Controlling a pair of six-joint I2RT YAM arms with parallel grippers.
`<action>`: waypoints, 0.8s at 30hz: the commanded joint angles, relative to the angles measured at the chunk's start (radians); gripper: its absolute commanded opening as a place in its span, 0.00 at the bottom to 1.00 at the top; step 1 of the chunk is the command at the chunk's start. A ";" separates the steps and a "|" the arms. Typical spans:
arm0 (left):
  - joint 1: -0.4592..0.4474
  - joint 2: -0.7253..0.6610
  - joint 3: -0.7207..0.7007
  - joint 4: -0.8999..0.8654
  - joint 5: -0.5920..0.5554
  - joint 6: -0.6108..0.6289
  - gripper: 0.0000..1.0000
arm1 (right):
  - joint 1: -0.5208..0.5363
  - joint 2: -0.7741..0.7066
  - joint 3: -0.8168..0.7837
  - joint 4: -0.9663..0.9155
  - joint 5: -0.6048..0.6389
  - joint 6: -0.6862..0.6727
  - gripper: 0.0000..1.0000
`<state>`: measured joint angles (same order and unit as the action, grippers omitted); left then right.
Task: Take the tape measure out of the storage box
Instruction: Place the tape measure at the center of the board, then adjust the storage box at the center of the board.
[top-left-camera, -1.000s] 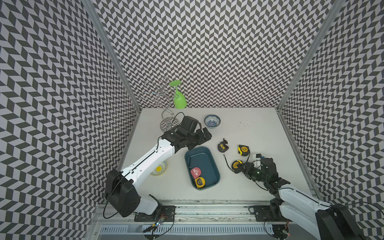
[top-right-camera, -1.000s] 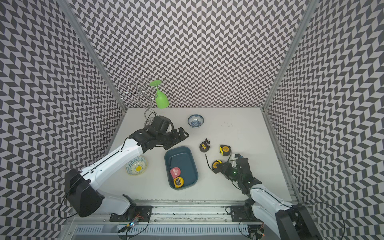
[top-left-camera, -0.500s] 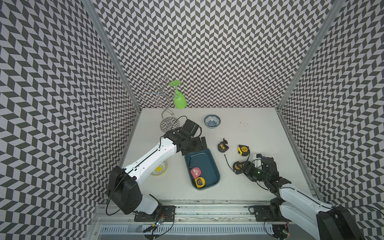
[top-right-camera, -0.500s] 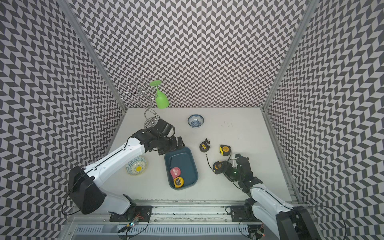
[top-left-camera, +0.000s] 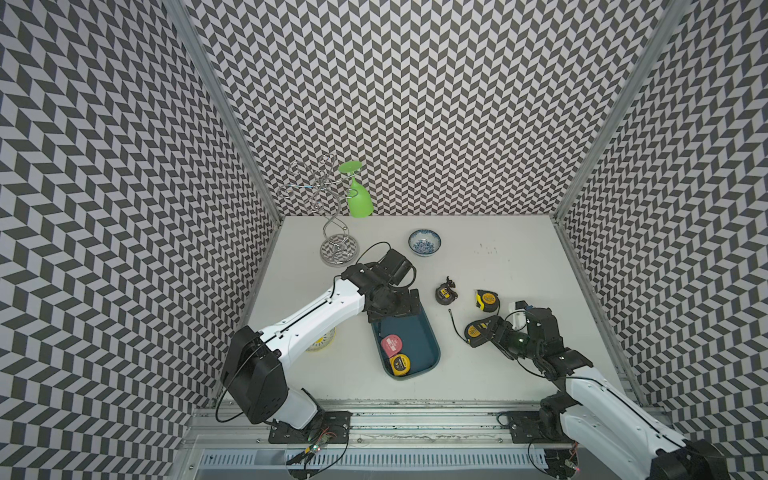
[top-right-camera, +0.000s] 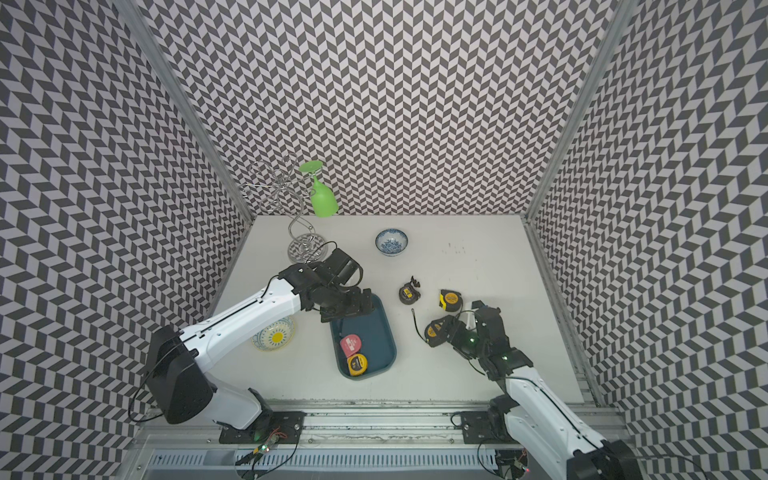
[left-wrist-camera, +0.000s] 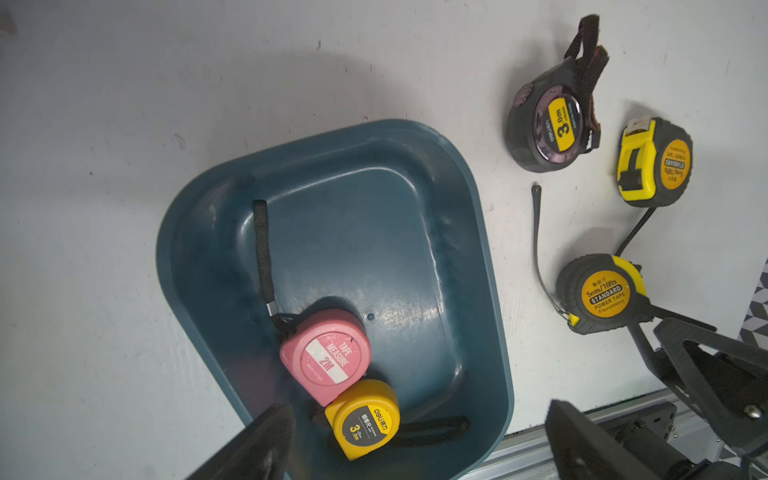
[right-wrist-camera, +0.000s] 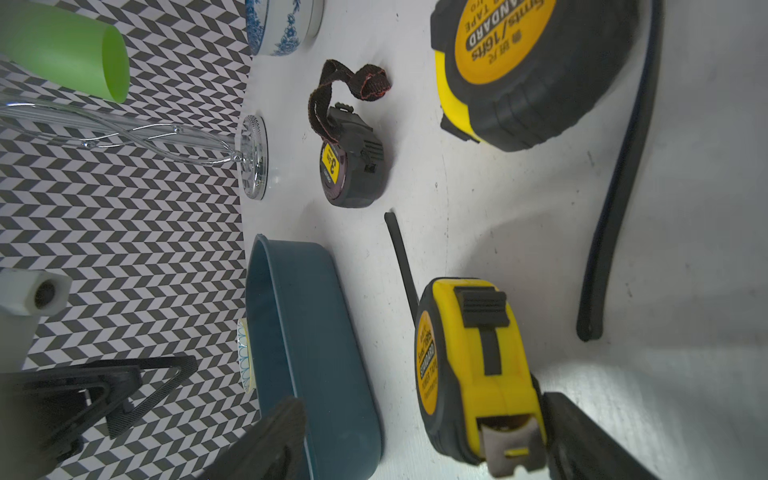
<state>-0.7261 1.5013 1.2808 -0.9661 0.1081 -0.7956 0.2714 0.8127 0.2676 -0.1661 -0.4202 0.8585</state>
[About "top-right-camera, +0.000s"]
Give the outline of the teal plastic storage tray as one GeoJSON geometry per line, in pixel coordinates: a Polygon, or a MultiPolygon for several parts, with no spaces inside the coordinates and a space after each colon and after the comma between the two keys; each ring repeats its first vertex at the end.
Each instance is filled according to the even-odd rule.
{"type": "Polygon", "coordinates": [[[397,347],[389,320],[381,299],[372,296],[373,311],[367,315],[333,320],[330,323],[331,339],[339,373],[346,379],[360,381],[383,374],[397,358],[397,347]],[[356,335],[361,340],[360,353],[368,362],[367,369],[360,375],[353,375],[348,358],[342,347],[342,340],[356,335]]]}

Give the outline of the large yellow black tape measure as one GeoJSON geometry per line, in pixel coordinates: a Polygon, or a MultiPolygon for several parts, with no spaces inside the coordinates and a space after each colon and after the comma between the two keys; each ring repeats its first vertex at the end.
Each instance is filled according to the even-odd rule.
{"type": "Polygon", "coordinates": [[[439,293],[439,306],[446,312],[460,312],[463,307],[463,298],[460,292],[449,289],[441,289],[439,293]]]}

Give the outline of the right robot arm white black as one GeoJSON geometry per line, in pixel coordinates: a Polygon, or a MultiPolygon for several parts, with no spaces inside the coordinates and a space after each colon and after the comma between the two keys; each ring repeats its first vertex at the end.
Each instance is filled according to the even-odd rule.
{"type": "Polygon", "coordinates": [[[477,301],[471,313],[474,328],[458,315],[446,315],[425,327],[423,340],[432,348],[451,345],[499,385],[503,394],[489,403],[499,440],[518,441],[552,479],[643,477],[629,446],[607,440],[582,421],[546,385],[533,361],[510,344],[498,308],[477,301]]]}

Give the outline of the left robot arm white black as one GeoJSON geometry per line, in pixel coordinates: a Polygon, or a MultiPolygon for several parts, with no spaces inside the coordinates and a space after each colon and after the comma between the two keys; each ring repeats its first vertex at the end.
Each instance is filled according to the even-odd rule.
{"type": "Polygon", "coordinates": [[[293,264],[219,315],[181,330],[165,326],[155,331],[142,386],[160,417],[171,425],[203,416],[235,430],[251,428],[267,415],[258,392],[217,384],[209,371],[257,333],[300,311],[316,309],[323,322],[371,313],[371,291],[348,283],[363,274],[353,260],[293,264]]]}

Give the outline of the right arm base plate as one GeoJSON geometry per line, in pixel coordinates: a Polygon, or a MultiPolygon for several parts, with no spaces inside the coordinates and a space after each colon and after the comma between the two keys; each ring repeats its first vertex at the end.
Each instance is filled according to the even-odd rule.
{"type": "Polygon", "coordinates": [[[460,420],[459,428],[465,444],[510,444],[513,442],[503,423],[503,417],[495,411],[461,411],[458,417],[460,420]]]}

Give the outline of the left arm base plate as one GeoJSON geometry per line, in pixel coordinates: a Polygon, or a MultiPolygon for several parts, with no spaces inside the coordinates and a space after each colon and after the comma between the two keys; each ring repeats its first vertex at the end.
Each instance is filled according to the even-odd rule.
{"type": "Polygon", "coordinates": [[[278,445],[297,444],[301,437],[306,413],[303,411],[263,412],[244,430],[222,426],[218,443],[233,445],[262,445],[277,436],[278,445]]]}

